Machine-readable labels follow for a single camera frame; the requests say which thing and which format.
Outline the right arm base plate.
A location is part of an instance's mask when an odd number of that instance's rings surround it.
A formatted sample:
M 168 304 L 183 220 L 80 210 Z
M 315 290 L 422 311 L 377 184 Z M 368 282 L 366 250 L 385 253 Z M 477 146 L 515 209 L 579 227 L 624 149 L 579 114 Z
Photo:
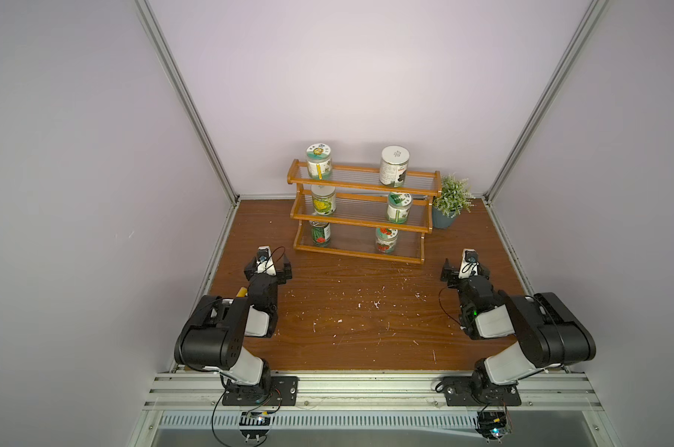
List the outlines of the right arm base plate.
M 446 376 L 435 386 L 448 406 L 520 406 L 522 400 L 515 385 L 495 385 L 474 377 Z

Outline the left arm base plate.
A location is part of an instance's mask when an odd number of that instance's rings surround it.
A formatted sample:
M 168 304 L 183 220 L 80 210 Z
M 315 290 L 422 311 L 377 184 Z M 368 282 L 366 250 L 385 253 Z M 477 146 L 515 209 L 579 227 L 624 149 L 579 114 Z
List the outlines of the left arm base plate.
M 224 406 L 295 406 L 299 390 L 297 376 L 269 376 L 257 385 L 226 384 L 221 403 Z

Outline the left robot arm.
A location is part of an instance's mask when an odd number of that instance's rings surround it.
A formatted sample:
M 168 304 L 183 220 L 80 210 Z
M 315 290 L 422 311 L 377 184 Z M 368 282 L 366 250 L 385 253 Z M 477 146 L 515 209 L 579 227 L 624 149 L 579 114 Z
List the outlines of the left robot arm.
M 234 297 L 203 296 L 183 325 L 174 346 L 178 365 L 227 380 L 230 393 L 257 400 L 273 391 L 266 359 L 244 347 L 247 338 L 271 338 L 278 322 L 278 288 L 292 279 L 285 249 L 258 248 L 244 269 L 249 284 Z

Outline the yellow flower seed jar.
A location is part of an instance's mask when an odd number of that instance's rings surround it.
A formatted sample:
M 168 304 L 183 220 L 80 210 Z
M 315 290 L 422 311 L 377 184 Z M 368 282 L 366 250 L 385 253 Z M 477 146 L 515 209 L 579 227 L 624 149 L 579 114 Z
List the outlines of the yellow flower seed jar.
M 312 186 L 314 212 L 318 215 L 331 215 L 336 210 L 335 186 Z

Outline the sunflower seed jar green label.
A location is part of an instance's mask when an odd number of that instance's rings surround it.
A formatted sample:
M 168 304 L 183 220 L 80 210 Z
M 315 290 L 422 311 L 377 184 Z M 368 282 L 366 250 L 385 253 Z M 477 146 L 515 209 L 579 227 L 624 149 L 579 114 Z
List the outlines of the sunflower seed jar green label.
M 310 145 L 306 151 L 308 174 L 311 179 L 329 180 L 332 175 L 331 148 L 325 143 Z

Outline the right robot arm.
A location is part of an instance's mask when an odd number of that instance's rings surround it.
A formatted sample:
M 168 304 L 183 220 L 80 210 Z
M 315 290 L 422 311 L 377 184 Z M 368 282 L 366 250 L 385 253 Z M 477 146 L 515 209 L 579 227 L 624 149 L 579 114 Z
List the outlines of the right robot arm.
M 596 356 L 594 338 L 556 294 L 496 290 L 475 251 L 464 251 L 459 266 L 445 261 L 440 280 L 458 292 L 458 321 L 470 339 L 516 337 L 513 345 L 477 362 L 466 388 L 478 402 L 514 395 L 523 378 Z

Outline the tomato seed jar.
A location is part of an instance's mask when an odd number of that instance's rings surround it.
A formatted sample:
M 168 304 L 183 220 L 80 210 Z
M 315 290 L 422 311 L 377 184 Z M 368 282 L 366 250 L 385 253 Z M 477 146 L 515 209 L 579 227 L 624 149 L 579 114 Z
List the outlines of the tomato seed jar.
M 390 227 L 375 229 L 375 246 L 378 253 L 392 253 L 398 245 L 398 230 Z

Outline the green tree lid seed jar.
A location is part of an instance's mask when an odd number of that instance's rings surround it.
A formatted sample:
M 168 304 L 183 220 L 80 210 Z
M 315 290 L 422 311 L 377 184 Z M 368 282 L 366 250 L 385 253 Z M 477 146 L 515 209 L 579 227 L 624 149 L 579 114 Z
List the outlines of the green tree lid seed jar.
M 393 224 L 402 225 L 409 219 L 413 199 L 409 193 L 391 192 L 387 197 L 386 218 Z

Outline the white lid seed can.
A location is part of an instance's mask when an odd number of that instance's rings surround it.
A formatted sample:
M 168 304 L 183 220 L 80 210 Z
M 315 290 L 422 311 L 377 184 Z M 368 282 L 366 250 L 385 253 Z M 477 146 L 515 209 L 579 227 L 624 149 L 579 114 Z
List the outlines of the white lid seed can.
M 409 150 L 403 146 L 390 145 L 383 149 L 380 165 L 380 182 L 384 186 L 404 186 L 409 166 Z

